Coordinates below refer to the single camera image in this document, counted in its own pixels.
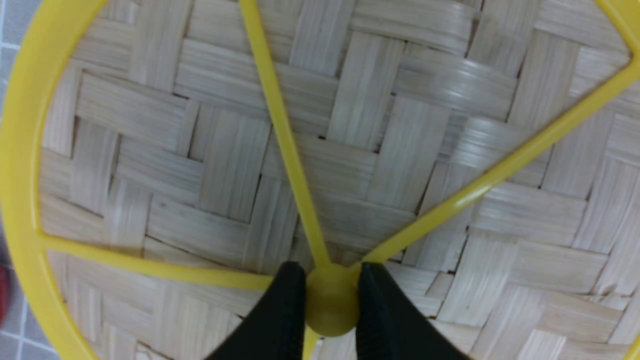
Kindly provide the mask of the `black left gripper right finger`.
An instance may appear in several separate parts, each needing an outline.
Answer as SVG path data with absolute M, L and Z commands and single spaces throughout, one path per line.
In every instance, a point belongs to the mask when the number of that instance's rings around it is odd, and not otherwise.
M 467 360 L 413 305 L 380 263 L 364 262 L 358 280 L 359 360 Z

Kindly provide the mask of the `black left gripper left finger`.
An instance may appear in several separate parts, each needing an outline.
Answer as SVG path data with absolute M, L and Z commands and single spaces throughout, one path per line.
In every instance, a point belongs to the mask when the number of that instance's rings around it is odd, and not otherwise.
M 208 360 L 301 360 L 306 332 L 306 274 L 284 262 L 240 325 Z

